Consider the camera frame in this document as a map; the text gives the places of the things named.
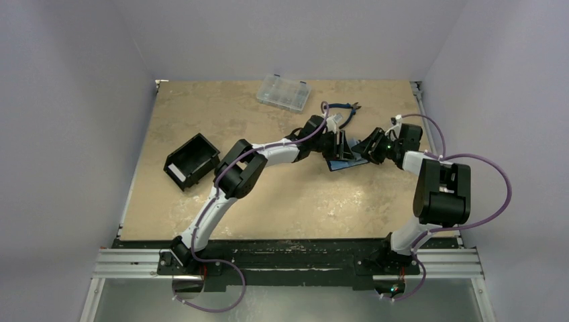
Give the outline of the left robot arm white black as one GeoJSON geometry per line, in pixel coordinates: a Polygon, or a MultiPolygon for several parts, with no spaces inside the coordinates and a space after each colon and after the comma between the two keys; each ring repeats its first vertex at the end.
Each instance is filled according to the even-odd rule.
{"type": "Polygon", "coordinates": [[[252,191],[266,168],[301,161],[312,152],[336,161],[333,154],[336,138],[344,134],[347,126],[346,122],[338,123],[339,118],[338,114],[331,117],[313,115],[303,127],[267,144],[251,144],[241,139],[223,159],[216,158],[214,162],[204,159],[202,152],[191,153],[193,158],[202,158],[193,164],[193,172],[203,176],[213,171],[213,186],[192,223],[170,244],[174,266],[183,274],[198,270],[199,254],[206,248],[213,230],[229,208],[252,191]]]}

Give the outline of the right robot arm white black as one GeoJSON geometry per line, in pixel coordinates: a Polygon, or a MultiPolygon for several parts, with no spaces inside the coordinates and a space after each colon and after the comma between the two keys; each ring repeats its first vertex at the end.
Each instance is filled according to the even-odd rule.
{"type": "Polygon", "coordinates": [[[420,152],[422,135],[418,125],[404,123],[396,138],[378,127],[352,148],[371,163],[391,160],[399,169],[417,175],[413,217],[389,235],[389,248],[376,256],[378,267],[386,273],[400,268],[403,256],[410,256],[433,233],[464,224],[470,216],[471,167],[420,152]]]}

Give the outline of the black card tray box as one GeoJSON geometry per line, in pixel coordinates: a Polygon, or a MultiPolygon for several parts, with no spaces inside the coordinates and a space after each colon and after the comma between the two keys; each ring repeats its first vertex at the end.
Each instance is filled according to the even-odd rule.
{"type": "Polygon", "coordinates": [[[197,133],[167,156],[163,171],[181,191],[185,191],[219,164],[219,153],[202,133],[197,133]]]}

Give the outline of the clear plastic organizer box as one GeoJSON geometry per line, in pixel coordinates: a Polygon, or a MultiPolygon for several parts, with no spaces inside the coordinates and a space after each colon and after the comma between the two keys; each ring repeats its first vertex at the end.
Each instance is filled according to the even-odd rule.
{"type": "Polygon", "coordinates": [[[259,103],[278,107],[293,113],[302,113],[311,93],[305,81],[290,80],[278,74],[265,76],[256,99],[259,103]]]}

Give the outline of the blue handled pliers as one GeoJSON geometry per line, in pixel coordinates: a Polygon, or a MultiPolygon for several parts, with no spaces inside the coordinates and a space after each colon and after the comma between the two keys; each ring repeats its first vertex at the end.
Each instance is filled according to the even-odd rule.
{"type": "Polygon", "coordinates": [[[344,129],[352,120],[353,116],[355,116],[355,114],[357,113],[357,110],[359,110],[362,106],[358,103],[355,102],[353,104],[350,103],[331,103],[328,105],[328,107],[330,109],[333,108],[337,108],[337,109],[349,109],[350,110],[350,114],[347,118],[347,120],[345,120],[345,122],[343,122],[341,125],[338,126],[338,129],[344,129]]]}

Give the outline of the black aluminium mounting rail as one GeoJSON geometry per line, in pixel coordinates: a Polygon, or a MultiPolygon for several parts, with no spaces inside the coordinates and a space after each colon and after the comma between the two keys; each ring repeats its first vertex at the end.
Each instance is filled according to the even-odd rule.
{"type": "Polygon", "coordinates": [[[402,262],[380,259],[379,239],[214,240],[198,262],[181,265],[162,242],[127,242],[103,249],[96,278],[190,282],[207,292],[228,286],[324,286],[385,292],[422,278],[466,279],[483,275],[479,256],[451,238],[435,238],[402,262]]]}

